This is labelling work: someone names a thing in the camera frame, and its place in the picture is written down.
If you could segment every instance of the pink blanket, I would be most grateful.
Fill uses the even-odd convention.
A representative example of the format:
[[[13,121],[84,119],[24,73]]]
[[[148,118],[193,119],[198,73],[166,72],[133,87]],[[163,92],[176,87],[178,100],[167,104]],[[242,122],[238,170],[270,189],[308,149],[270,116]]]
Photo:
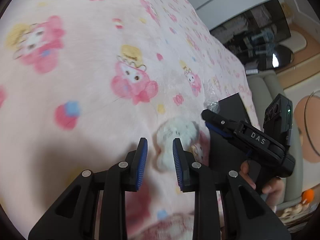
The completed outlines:
[[[258,126],[242,64],[187,0],[12,0],[0,26],[0,203],[25,237],[80,171],[108,169],[140,137],[148,161],[127,194],[129,236],[192,212],[175,173],[155,169],[155,133],[183,116],[207,144],[207,82],[219,99],[240,92]]]

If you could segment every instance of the white plush toy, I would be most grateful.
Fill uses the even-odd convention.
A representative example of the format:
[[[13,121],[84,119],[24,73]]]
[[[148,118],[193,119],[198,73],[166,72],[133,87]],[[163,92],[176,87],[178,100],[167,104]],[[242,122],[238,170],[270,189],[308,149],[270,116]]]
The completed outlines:
[[[160,126],[157,132],[157,144],[161,148],[156,165],[160,171],[175,171],[172,142],[180,138],[184,150],[198,139],[199,130],[192,121],[183,117],[175,117]]]
[[[200,163],[203,162],[203,150],[200,143],[195,143],[191,145],[188,151],[193,154],[197,162],[200,162]]]

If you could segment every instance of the camera lens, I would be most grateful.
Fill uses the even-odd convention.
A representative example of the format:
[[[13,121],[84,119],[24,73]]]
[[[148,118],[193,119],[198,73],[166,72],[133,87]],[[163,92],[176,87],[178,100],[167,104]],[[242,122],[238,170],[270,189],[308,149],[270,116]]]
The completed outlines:
[[[278,112],[278,108],[279,108],[278,104],[275,104],[275,106],[273,107],[273,111],[275,112],[275,114]]]
[[[273,109],[271,108],[270,111],[269,111],[269,119],[272,118],[272,115],[273,115]]]

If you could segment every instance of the black handheld device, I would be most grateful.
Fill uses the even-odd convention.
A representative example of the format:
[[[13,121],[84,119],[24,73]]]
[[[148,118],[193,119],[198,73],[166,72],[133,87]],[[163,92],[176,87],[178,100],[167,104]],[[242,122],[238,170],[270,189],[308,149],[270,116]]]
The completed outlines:
[[[110,169],[83,171],[31,229],[28,240],[94,239],[98,193],[103,190],[99,239],[127,240],[125,191],[138,191],[147,160],[148,142]]]
[[[196,162],[173,141],[173,158],[182,192],[195,192],[193,240],[220,240],[216,190],[220,191],[228,240],[290,240],[276,214],[236,172],[223,174]]]
[[[219,114],[204,110],[206,126],[242,150],[249,159],[261,165],[256,180],[257,192],[273,177],[292,174],[295,159],[288,153],[292,130],[292,102],[278,94],[265,111],[264,132],[245,121],[226,120]]]

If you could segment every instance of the stuffed animal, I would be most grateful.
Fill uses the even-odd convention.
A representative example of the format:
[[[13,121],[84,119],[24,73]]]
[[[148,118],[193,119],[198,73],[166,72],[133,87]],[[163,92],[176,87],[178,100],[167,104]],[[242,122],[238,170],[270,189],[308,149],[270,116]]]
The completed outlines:
[[[197,162],[203,162],[203,151],[200,143],[191,145],[189,152],[191,152]]]
[[[315,192],[312,189],[306,190],[302,194],[302,202],[295,205],[294,207],[286,208],[281,215],[282,218],[291,216],[291,215],[297,215],[300,212],[303,212],[309,208],[310,203],[313,201],[315,197]]]
[[[199,130],[196,125],[183,117],[174,117],[160,126],[157,132],[157,144],[161,153],[156,161],[160,171],[175,171],[172,142],[180,138],[183,149],[188,150],[198,139]]]

